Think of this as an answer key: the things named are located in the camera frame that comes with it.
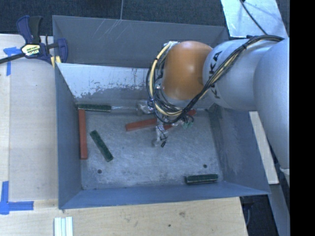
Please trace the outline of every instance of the bin floor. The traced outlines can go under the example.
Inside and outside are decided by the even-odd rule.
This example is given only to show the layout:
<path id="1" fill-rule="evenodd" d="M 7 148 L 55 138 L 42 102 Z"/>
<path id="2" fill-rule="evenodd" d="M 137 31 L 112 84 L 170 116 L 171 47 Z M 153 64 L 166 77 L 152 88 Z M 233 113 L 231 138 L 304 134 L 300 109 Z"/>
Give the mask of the bin floor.
<path id="1" fill-rule="evenodd" d="M 172 127 L 164 147 L 152 146 L 155 128 L 126 132 L 130 122 L 153 115 L 86 112 L 88 159 L 81 161 L 82 188 L 104 189 L 140 185 L 185 184 L 185 176 L 218 174 L 218 155 L 209 115 L 197 112 L 191 127 Z M 96 130 L 114 159 L 106 162 L 90 132 Z"/>

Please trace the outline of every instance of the yellow label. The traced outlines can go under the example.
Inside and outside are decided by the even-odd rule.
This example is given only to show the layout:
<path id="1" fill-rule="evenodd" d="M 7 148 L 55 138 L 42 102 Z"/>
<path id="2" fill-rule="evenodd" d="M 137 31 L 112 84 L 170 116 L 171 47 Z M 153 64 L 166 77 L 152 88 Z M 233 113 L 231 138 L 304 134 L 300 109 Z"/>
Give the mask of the yellow label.
<path id="1" fill-rule="evenodd" d="M 26 45 L 22 48 L 22 52 L 26 56 L 33 56 L 39 54 L 40 46 L 39 45 Z"/>

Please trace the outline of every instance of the clamp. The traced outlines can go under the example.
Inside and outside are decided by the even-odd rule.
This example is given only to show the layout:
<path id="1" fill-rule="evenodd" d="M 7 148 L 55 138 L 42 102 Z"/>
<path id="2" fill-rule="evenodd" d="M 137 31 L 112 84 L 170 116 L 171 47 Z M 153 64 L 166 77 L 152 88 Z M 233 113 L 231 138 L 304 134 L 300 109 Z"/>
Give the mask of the clamp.
<path id="1" fill-rule="evenodd" d="M 65 38 L 57 39 L 56 43 L 48 44 L 46 36 L 46 44 L 41 43 L 39 36 L 39 27 L 42 21 L 41 16 L 24 16 L 17 21 L 17 29 L 19 34 L 24 38 L 25 45 L 22 46 L 21 53 L 0 59 L 0 64 L 15 59 L 26 57 L 27 59 L 40 59 L 51 65 L 55 65 L 55 57 L 49 53 L 49 49 L 59 48 L 57 61 L 66 62 L 68 58 L 68 45 Z"/>

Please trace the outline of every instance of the wooden block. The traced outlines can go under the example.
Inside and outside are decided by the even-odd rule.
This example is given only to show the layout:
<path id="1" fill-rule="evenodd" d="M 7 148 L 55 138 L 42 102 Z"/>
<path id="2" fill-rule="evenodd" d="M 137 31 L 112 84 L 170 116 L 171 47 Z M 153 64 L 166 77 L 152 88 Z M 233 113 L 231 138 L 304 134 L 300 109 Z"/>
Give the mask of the wooden block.
<path id="1" fill-rule="evenodd" d="M 136 121 L 126 124 L 126 131 L 137 130 L 140 128 L 154 127 L 157 125 L 157 119 L 148 119 L 142 121 Z"/>
<path id="2" fill-rule="evenodd" d="M 80 134 L 80 159 L 88 159 L 88 146 L 87 146 L 87 133 L 86 133 L 86 121 L 85 110 L 79 109 L 79 134 Z"/>

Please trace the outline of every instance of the dark green block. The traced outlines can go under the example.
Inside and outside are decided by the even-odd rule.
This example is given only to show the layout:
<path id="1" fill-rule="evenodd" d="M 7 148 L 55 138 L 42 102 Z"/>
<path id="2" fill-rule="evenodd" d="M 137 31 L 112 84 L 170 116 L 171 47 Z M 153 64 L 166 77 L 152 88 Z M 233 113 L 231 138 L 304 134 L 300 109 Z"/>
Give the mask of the dark green block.
<path id="1" fill-rule="evenodd" d="M 100 152 L 104 156 L 105 160 L 107 162 L 113 160 L 114 159 L 113 155 L 111 154 L 111 152 L 109 151 L 109 149 L 107 148 L 105 143 L 103 142 L 102 138 L 99 136 L 98 132 L 96 130 L 94 130 L 90 133 L 90 136 L 92 137 L 92 139 L 95 142 L 95 144 L 97 145 L 98 149 L 100 150 Z"/>
<path id="2" fill-rule="evenodd" d="M 78 109 L 84 109 L 85 111 L 95 112 L 111 112 L 112 107 L 108 105 L 92 105 L 92 104 L 79 104 Z"/>
<path id="3" fill-rule="evenodd" d="M 218 174 L 195 175 L 185 177 L 186 184 L 212 183 L 218 180 Z"/>

